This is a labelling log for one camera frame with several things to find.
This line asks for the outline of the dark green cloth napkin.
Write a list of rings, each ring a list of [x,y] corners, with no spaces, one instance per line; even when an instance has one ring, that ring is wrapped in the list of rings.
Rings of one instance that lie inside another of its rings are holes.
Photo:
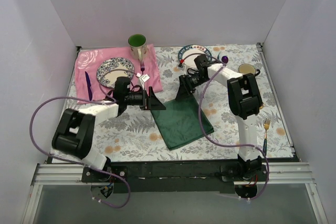
[[[198,113],[198,102],[194,96],[182,101],[171,100],[164,106],[165,110],[154,110],[151,113],[170,151],[214,132],[206,115]]]

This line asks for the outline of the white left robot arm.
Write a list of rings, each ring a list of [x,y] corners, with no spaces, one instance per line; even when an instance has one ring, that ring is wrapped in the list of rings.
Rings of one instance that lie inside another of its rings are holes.
[[[120,116],[127,106],[138,106],[141,110],[165,110],[166,107],[155,96],[152,87],[133,92],[128,77],[118,77],[112,97],[116,103],[112,105],[94,105],[89,108],[66,109],[60,119],[52,140],[52,147],[65,154],[80,159],[90,166],[93,175],[100,182],[111,178],[110,158],[101,154],[92,146],[95,127],[111,118]]]

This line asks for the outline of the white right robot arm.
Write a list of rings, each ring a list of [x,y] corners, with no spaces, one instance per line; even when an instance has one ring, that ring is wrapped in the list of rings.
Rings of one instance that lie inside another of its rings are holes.
[[[239,148],[238,161],[233,168],[233,175],[242,180],[251,180],[261,170],[262,161],[257,149],[257,115],[263,104],[255,76],[241,74],[227,68],[223,62],[201,53],[194,54],[196,72],[179,76],[180,86],[176,95],[182,101],[193,95],[196,87],[210,84],[215,80],[228,90],[228,102],[238,124]]]

